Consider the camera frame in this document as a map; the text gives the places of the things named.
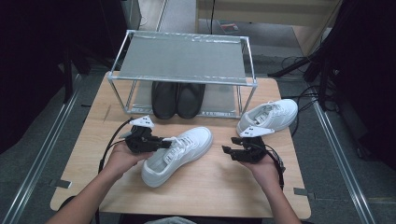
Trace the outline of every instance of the metal shoe rack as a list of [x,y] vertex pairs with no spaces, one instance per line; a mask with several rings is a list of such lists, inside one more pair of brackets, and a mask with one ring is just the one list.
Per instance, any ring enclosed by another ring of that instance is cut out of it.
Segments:
[[239,119],[257,88],[246,36],[128,30],[107,79],[126,114],[152,114],[152,81],[206,84],[197,116],[216,118]]

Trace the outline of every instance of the wire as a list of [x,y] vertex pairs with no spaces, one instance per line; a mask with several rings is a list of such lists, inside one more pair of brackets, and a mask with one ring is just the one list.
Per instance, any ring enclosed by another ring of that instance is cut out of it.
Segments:
[[129,118],[128,120],[126,120],[125,122],[123,122],[123,123],[121,124],[121,126],[114,132],[113,136],[111,137],[110,141],[109,141],[108,144],[107,144],[105,153],[103,154],[103,158],[102,158],[102,159],[100,160],[100,162],[99,162],[98,174],[103,170],[103,167],[104,167],[104,165],[105,165],[105,159],[106,159],[107,152],[108,152],[115,144],[117,144],[117,143],[113,143],[113,144],[112,144],[112,142],[114,141],[114,138],[116,138],[116,135],[120,132],[120,130],[121,130],[126,124],[128,124],[131,120],[133,120],[132,117],[130,117],[130,118]]
[[[303,98],[303,97],[305,97],[305,92],[306,91],[308,91],[308,90],[310,90],[310,89],[312,89],[312,88],[316,88],[316,87],[318,87],[318,86],[310,86],[310,87],[308,87],[308,88],[306,88],[305,90],[303,90],[303,92],[297,97],[297,107],[298,108],[300,108],[300,100],[301,100],[301,98]],[[299,127],[299,124],[300,124],[300,109],[297,111],[297,117],[296,117],[296,125],[295,125],[295,128],[294,128],[294,130],[293,130],[293,132],[291,133],[291,137],[293,137],[295,134],[296,134],[296,132],[297,132],[297,130],[298,130],[298,127]]]
[[306,94],[298,95],[298,96],[282,96],[281,98],[282,99],[294,99],[294,98],[299,98],[299,97],[303,98],[303,97],[313,97],[313,96],[318,96],[318,94],[317,93],[306,93]]
[[298,112],[300,113],[300,112],[302,112],[302,111],[305,111],[306,109],[308,109],[309,107],[311,107],[311,105],[313,105],[313,104],[314,104],[315,102],[317,102],[317,101],[318,101],[318,99],[315,99],[315,100],[309,102],[308,104],[304,105],[301,109],[299,109]]
[[215,4],[216,0],[213,0],[213,6],[212,6],[212,16],[210,17],[210,34],[213,34],[213,14],[215,13]]
[[275,154],[276,158],[274,157],[274,155],[272,153],[267,153],[267,155],[270,156],[271,159],[274,161],[275,167],[276,167],[278,175],[279,175],[279,186],[283,190],[283,187],[285,186],[285,180],[283,179],[283,171],[284,170],[282,169],[282,168],[284,168],[283,161],[280,159],[279,155],[276,153],[276,151],[272,147],[270,147],[268,145],[265,145],[265,146],[271,148],[271,150],[267,150],[267,152],[272,151]]
[[115,142],[115,143],[111,144],[111,146],[110,146],[110,147],[113,147],[114,145],[116,145],[116,144],[118,144],[118,143],[121,143],[121,142],[125,142],[125,139],[123,139],[123,140],[120,140],[120,141],[118,141],[118,142]]
[[[294,58],[294,62],[293,62],[293,63],[297,63],[297,60],[302,60],[302,59],[305,58],[305,57],[301,57],[301,56],[289,56],[289,57],[284,58],[284,59],[282,60],[281,64],[280,64],[280,66],[282,67],[282,69],[285,69],[285,66],[284,66],[285,61],[286,61],[287,59],[291,59],[291,58]],[[305,72],[305,71],[302,71],[302,70],[300,69],[300,67],[298,67],[297,70],[298,70],[299,72],[301,72],[301,73],[304,73],[304,72]]]

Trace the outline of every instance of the wooden table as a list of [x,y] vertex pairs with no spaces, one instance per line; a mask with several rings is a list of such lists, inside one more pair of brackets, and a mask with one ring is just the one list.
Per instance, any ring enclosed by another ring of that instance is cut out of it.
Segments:
[[[196,0],[198,19],[211,19],[214,1]],[[307,56],[332,25],[341,0],[218,0],[214,20],[292,25],[303,54]]]
[[[276,81],[259,79],[249,108],[280,99]],[[120,84],[120,92],[128,92],[128,82]],[[271,209],[260,186],[250,171],[232,161],[221,146],[233,145],[237,136],[237,119],[194,118],[174,116],[168,120],[156,119],[153,135],[177,136],[193,127],[205,126],[214,135],[213,145],[199,160],[180,167],[163,185],[152,189],[141,179],[142,162],[127,172],[100,206],[102,212],[123,214],[155,214],[208,217],[271,217]],[[112,134],[129,118],[122,112],[114,91],[106,77],[92,104],[75,148],[66,165],[62,180],[71,181],[69,189],[56,189],[50,207],[58,210],[69,196],[77,195],[96,175],[104,150]],[[124,127],[120,133],[130,130]],[[299,164],[289,129],[266,135],[265,144],[273,147],[286,166],[284,192],[299,218],[311,215],[306,196],[296,195],[294,188],[304,189]]]

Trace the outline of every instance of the wooden tabletop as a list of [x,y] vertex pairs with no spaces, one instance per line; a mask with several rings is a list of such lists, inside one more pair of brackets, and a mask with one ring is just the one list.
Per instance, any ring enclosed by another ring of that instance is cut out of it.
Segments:
[[[258,88],[249,109],[268,101],[280,99],[276,81],[258,79]],[[123,81],[117,88],[120,94],[128,92],[130,83]],[[249,90],[243,90],[247,97]],[[144,115],[133,115],[140,118]],[[92,104],[75,148],[65,167],[62,180],[72,182],[69,189],[56,189],[50,203],[53,210],[69,196],[77,195],[96,175],[99,160],[113,133],[129,118],[123,113],[106,77]],[[154,214],[208,217],[271,217],[269,203],[251,172],[230,156],[221,146],[233,145],[237,137],[237,119],[194,118],[156,119],[152,134],[160,137],[178,136],[198,126],[205,126],[214,136],[213,145],[199,160],[180,167],[156,189],[147,186],[141,178],[142,161],[128,171],[110,190],[100,206],[102,212],[124,214]],[[120,133],[131,129],[127,125]],[[299,164],[289,129],[265,135],[263,141],[273,147],[285,163],[284,192],[299,218],[308,218],[311,209],[306,196],[294,194],[293,189],[304,189]]]

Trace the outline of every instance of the black panel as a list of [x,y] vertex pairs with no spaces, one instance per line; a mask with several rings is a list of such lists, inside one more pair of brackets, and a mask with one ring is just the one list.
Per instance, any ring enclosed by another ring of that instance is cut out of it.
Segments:
[[337,35],[334,83],[353,135],[396,169],[396,3],[361,0]]
[[64,74],[56,65],[61,59],[56,41],[43,41],[50,34],[42,37],[37,31],[42,26],[35,19],[42,22],[43,17],[26,18],[26,8],[5,2],[0,8],[1,153],[18,142],[62,87]]
[[127,29],[119,0],[68,0],[57,7],[74,42],[102,57],[117,56]]

